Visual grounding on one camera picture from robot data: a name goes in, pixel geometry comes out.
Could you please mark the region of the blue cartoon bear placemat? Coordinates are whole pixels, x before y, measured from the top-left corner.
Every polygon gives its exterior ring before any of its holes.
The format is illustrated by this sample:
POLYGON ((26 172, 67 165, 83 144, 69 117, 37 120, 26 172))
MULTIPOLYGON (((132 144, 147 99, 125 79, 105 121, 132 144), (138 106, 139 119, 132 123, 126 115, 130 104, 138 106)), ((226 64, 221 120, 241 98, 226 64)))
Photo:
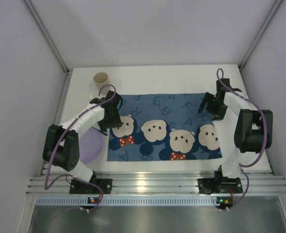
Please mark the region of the blue cartoon bear placemat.
POLYGON ((205 94, 122 95, 122 126, 110 131, 109 162, 222 158, 213 115, 199 111, 205 94))

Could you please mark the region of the blue metal spoon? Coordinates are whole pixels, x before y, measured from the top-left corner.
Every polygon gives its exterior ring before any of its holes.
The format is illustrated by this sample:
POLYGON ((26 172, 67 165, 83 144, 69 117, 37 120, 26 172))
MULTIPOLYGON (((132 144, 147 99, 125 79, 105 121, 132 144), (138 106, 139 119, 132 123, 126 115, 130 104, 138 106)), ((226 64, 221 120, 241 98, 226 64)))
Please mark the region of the blue metal spoon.
POLYGON ((96 129, 96 128, 94 128, 94 127, 93 127, 93 129, 96 130, 96 131, 98 131, 99 133, 105 135, 105 136, 108 135, 106 132, 103 132, 103 131, 101 131, 101 130, 99 130, 99 129, 96 129))

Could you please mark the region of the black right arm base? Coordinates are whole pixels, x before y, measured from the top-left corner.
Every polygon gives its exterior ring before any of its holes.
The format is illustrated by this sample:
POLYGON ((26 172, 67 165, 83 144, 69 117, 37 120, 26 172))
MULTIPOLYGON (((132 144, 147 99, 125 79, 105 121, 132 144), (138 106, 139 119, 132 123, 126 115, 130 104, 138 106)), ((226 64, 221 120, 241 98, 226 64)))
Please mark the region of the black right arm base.
POLYGON ((228 178, 223 176, 221 167, 214 171, 213 178, 198 179, 200 194, 242 194, 243 188, 241 180, 237 178, 228 178))

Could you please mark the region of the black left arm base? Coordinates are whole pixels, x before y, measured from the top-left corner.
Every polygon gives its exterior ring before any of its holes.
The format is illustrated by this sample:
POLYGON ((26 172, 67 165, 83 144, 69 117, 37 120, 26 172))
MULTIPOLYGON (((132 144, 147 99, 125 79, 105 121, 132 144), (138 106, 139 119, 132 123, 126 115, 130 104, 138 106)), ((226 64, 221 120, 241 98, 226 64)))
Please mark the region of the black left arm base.
MULTIPOLYGON (((97 179, 95 185, 98 186, 103 194, 110 194, 112 190, 112 179, 97 179)), ((70 194, 100 194, 101 191, 92 185, 82 183, 76 179, 71 180, 70 194)))

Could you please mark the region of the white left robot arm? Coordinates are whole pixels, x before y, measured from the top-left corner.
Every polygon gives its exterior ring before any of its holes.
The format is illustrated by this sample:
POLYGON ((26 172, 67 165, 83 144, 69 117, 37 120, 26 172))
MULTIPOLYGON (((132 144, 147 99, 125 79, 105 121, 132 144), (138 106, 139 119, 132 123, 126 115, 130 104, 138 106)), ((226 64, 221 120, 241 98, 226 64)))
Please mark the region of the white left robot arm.
POLYGON ((122 97, 116 90, 109 90, 105 97, 92 99, 71 120, 49 126, 42 155, 48 163, 44 184, 46 190, 59 178, 68 176, 96 187, 96 173, 80 160, 79 139, 95 124, 102 132, 121 127, 119 109, 122 103, 122 97))

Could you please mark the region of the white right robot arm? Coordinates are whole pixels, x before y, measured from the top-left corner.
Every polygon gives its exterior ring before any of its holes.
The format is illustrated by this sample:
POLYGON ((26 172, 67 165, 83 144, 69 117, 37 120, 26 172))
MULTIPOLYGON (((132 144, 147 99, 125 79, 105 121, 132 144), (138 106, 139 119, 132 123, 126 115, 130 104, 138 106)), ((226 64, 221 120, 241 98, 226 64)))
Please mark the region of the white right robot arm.
POLYGON ((271 146, 273 113, 242 96, 240 89, 231 87, 229 79, 218 78, 216 86, 216 94, 207 92, 198 112, 206 110, 214 120, 222 120, 230 109, 237 116, 237 123, 233 138, 235 147, 229 158, 214 172, 212 184, 237 185, 241 171, 254 166, 265 149, 271 146))

